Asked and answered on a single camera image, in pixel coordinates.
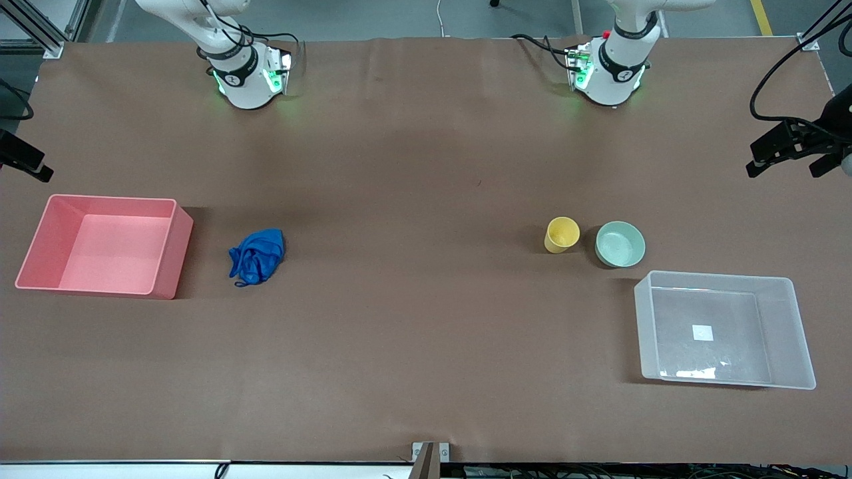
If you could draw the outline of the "pink plastic box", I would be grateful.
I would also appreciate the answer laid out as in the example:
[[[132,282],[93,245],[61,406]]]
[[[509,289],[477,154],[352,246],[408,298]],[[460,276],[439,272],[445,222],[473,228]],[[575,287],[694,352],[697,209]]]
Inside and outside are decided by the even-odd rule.
[[[53,194],[15,287],[171,300],[192,228],[194,219],[173,199]]]

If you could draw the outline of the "metal edge bracket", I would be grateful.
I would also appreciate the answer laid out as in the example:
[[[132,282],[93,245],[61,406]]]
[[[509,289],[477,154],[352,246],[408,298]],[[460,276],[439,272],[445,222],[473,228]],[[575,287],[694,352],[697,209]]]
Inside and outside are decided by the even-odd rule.
[[[450,452],[449,442],[413,442],[408,479],[441,479],[441,466],[450,463]]]

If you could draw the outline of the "clear plastic box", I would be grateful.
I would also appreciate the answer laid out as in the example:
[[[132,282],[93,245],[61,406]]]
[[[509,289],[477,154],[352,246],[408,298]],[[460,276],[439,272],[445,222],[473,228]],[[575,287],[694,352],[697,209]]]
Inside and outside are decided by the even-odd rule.
[[[651,271],[634,297],[645,379],[815,389],[790,279]],[[692,325],[711,325],[714,340],[693,340]]]

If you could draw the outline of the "brown table cover sheet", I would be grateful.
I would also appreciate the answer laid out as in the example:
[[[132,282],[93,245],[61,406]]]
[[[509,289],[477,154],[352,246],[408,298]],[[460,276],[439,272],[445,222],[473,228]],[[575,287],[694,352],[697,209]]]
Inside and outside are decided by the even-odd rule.
[[[0,173],[0,460],[852,463],[852,178],[751,179],[755,85],[792,37],[664,39],[616,110],[510,40],[310,43],[240,111],[188,43],[70,45]],[[176,200],[176,299],[19,290],[53,194]],[[553,218],[581,237],[544,248]],[[647,245],[614,269],[607,222]],[[283,231],[271,278],[230,248]],[[794,284],[816,388],[643,378],[651,270]]]

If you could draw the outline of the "blue cloth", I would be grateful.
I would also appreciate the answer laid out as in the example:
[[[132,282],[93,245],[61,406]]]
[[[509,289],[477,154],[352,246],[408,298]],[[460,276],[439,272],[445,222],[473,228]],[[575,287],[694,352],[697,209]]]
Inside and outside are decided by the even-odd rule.
[[[286,241],[283,231],[268,228],[244,238],[228,251],[232,262],[229,277],[237,287],[259,285],[268,281],[283,262]]]

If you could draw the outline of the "mint green bowl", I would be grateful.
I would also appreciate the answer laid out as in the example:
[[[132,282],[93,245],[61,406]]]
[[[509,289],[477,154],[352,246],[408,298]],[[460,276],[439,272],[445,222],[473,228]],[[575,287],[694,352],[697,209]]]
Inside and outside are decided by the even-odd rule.
[[[627,269],[642,261],[647,245],[641,231],[630,222],[607,222],[594,237],[599,260],[614,269]]]

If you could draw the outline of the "aluminium frame profile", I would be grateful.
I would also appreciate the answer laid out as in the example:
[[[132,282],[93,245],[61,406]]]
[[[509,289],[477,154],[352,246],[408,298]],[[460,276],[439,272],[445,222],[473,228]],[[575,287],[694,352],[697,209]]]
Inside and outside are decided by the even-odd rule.
[[[61,57],[85,42],[103,0],[0,0],[0,55]]]

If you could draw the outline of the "yellow plastic cup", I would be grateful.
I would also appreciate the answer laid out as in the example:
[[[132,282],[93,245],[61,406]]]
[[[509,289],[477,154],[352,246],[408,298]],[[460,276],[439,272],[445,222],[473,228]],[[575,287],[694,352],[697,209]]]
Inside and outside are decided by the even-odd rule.
[[[578,243],[581,230],[575,220],[567,216],[557,216],[548,224],[544,248],[548,253],[560,254]]]

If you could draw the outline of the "black frame struts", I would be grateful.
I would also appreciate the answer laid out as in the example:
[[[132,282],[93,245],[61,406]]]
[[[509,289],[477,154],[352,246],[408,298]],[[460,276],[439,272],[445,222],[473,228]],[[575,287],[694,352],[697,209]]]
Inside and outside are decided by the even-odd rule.
[[[806,39],[812,33],[816,33],[818,27],[824,27],[842,18],[845,13],[852,9],[852,0],[833,0],[830,6],[801,34]]]

